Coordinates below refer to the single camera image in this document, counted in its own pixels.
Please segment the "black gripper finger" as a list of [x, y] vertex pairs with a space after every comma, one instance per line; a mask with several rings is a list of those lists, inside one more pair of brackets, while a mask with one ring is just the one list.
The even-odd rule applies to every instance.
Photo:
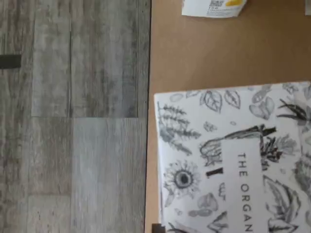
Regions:
[[151, 233], [166, 233], [165, 226], [162, 226], [160, 223], [153, 223], [151, 225]]

